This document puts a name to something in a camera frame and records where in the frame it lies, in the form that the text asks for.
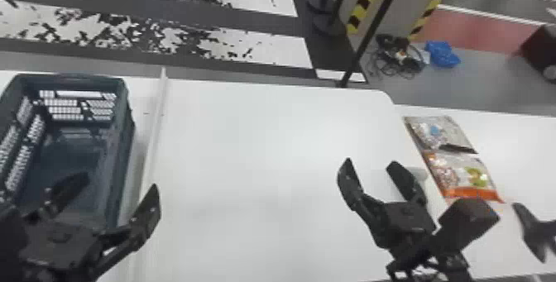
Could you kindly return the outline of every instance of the cable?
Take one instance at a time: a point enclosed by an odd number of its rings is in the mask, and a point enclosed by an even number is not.
[[[378,79],[382,79],[382,74],[387,77],[394,77],[396,75],[399,75],[404,79],[412,80],[418,73],[423,70],[425,62],[423,55],[416,47],[414,47],[413,45],[409,45],[408,48],[411,48],[412,51],[416,52],[417,56],[419,56],[419,60],[416,61],[415,67],[400,65],[398,60],[391,57],[391,54],[389,54],[388,51],[382,48],[378,48],[373,52],[368,52],[368,54],[371,54],[371,56],[369,61],[367,62],[367,65],[365,66],[365,70],[367,71],[369,76],[376,76]]]

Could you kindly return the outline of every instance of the black stand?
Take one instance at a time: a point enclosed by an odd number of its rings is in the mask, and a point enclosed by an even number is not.
[[[334,1],[334,8],[330,14],[317,16],[313,20],[313,26],[318,32],[331,37],[341,36],[346,33],[346,27],[338,17],[338,12],[343,0]]]
[[[382,2],[381,7],[378,9],[378,12],[375,15],[375,18],[372,20],[372,23],[371,23],[371,26],[369,27],[369,30],[367,31],[365,37],[363,37],[363,40],[361,41],[361,44],[359,45],[359,48],[357,48],[357,52],[355,53],[355,58],[353,59],[352,64],[349,66],[349,68],[347,69],[345,74],[343,74],[342,80],[340,80],[336,83],[336,86],[338,88],[347,88],[348,87],[348,81],[352,77],[353,71],[355,71],[355,69],[357,69],[357,65],[359,64],[359,60],[361,59],[361,57],[365,53],[365,50],[367,50],[367,47],[369,46],[369,43],[372,40],[372,37],[375,35],[376,30],[378,29],[378,26],[381,24],[382,19],[384,19],[384,16],[388,12],[388,9],[390,8],[390,5],[392,4],[392,1],[393,0],[384,0]]]
[[[546,246],[556,254],[556,220],[541,222],[521,203],[514,203],[512,207],[520,218],[523,240],[533,254],[541,262],[546,261]]]
[[[307,0],[307,6],[315,13],[330,13],[334,7],[332,0]]]

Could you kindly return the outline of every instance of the blue object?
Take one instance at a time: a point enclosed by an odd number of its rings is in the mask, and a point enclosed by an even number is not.
[[[446,41],[427,41],[424,49],[430,52],[430,60],[437,66],[452,68],[462,62]]]

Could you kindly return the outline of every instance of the black pole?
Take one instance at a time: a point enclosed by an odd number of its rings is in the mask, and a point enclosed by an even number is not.
[[[365,34],[365,37],[363,37],[363,40],[361,41],[359,48],[357,48],[357,52],[355,54],[355,58],[352,60],[352,64],[349,66],[345,74],[343,74],[342,80],[337,82],[336,84],[337,87],[346,88],[348,86],[348,81],[352,77],[353,71],[355,71],[357,65],[359,65],[359,60],[365,53],[365,50],[367,50],[367,47],[369,46],[369,43],[372,40],[372,37],[375,35],[378,26],[381,24],[382,20],[384,19],[384,16],[388,12],[388,9],[390,8],[392,1],[393,0],[384,0],[382,2],[381,7],[378,9],[378,12],[375,15],[375,18],[372,20],[369,30]]]
[[[332,12],[321,15],[313,20],[314,27],[326,36],[341,36],[346,33],[346,27],[338,17],[343,0],[335,0]]]
[[[333,2],[332,0],[307,0],[307,6],[316,13],[330,13]]]

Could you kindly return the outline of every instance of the snack bag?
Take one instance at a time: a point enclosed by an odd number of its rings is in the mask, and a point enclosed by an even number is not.
[[[423,157],[445,198],[482,198],[504,203],[486,166],[476,156],[426,151]]]
[[[477,153],[451,117],[406,117],[405,123],[427,150]]]

